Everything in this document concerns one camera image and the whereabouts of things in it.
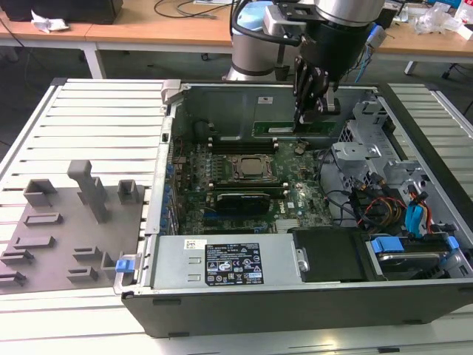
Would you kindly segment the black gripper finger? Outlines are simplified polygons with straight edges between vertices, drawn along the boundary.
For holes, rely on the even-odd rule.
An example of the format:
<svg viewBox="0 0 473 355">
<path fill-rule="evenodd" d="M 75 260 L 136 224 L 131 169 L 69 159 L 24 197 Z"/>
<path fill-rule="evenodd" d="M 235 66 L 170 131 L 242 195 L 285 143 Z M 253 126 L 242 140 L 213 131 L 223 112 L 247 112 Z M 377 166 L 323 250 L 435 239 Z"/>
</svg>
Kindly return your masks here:
<svg viewBox="0 0 473 355">
<path fill-rule="evenodd" d="M 328 72 L 313 66 L 300 55 L 295 58 L 294 70 L 294 121 L 297 124 L 309 125 L 327 111 L 325 95 L 330 85 Z"/>
</svg>

